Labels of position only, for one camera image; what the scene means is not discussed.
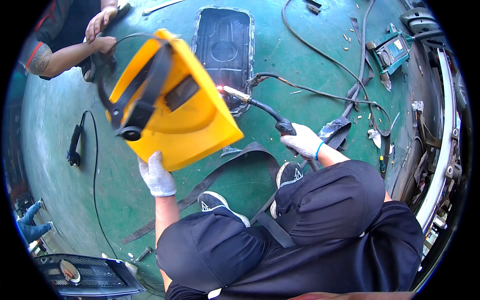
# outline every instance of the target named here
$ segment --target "person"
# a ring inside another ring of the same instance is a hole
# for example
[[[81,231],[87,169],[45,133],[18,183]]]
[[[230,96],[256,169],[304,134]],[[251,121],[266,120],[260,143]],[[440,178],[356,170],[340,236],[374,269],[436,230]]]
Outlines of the person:
[[[324,168],[279,170],[273,217],[295,246],[251,227],[224,197],[199,195],[202,212],[180,219],[172,175],[155,152],[139,169],[155,196],[157,265],[165,299],[287,299],[308,292],[408,291],[423,233],[405,203],[392,201],[379,172],[329,147],[308,127],[280,141]]]
[[[57,232],[57,229],[53,224],[53,221],[51,220],[43,225],[38,225],[38,226],[31,225],[33,221],[33,217],[40,210],[40,208],[43,208],[44,210],[46,210],[45,203],[43,202],[42,198],[40,198],[40,200],[38,200],[35,204],[29,207],[23,217],[17,219],[18,228],[20,229],[25,240],[29,244],[39,239],[41,236],[46,234],[49,230],[52,230],[55,233]]]
[[[92,54],[112,55],[117,42],[112,36],[97,35],[129,8],[129,3],[119,7],[117,0],[53,0],[24,42],[19,62],[46,80],[81,67],[83,78],[91,82]]]

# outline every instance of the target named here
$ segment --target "tattooed arm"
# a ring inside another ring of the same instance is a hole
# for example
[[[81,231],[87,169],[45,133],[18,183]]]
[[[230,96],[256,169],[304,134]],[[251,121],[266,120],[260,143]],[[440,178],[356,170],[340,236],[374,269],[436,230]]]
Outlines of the tattooed arm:
[[[47,44],[41,43],[25,67],[31,74],[55,77],[95,53],[108,53],[115,45],[116,39],[111,36],[97,38],[93,43],[81,43],[62,48],[55,53]]]

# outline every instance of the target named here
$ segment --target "hand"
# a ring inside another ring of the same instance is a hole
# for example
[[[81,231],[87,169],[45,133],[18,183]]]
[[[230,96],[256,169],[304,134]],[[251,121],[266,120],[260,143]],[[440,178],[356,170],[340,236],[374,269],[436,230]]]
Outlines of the hand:
[[[105,54],[112,55],[115,52],[115,44],[117,39],[112,36],[99,36],[95,39],[93,45],[95,51],[99,51]]]
[[[138,158],[140,174],[147,184],[150,192],[155,197],[167,197],[175,195],[177,188],[172,174],[165,171],[162,166],[162,153],[156,151],[148,159],[148,165]]]
[[[295,149],[303,158],[317,160],[317,153],[322,140],[310,128],[292,123],[297,135],[284,135],[280,137],[287,147]]]
[[[105,29],[111,19],[117,16],[117,12],[116,7],[107,6],[90,20],[85,30],[85,37],[88,44],[93,42],[96,35]]]

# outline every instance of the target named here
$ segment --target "jeans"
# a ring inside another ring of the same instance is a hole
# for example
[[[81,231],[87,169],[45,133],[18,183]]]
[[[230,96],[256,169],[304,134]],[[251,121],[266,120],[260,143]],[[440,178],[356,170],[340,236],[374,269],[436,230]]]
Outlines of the jeans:
[[[47,231],[52,229],[52,225],[50,225],[50,223],[45,223],[39,226],[30,225],[32,223],[33,216],[35,216],[40,207],[41,206],[39,202],[35,203],[27,209],[27,212],[23,217],[17,220],[18,228],[20,228],[20,231],[23,233],[27,243],[31,243],[39,239]]]

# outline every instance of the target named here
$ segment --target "black sleeve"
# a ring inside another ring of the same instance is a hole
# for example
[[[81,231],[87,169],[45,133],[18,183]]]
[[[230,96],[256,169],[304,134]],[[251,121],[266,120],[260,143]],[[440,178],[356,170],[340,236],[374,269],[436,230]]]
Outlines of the black sleeve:
[[[165,293],[165,300],[207,300],[206,293],[172,282]]]
[[[374,290],[409,290],[421,262],[424,240],[410,208],[399,201],[384,203],[365,234],[363,261],[376,281],[372,282]]]

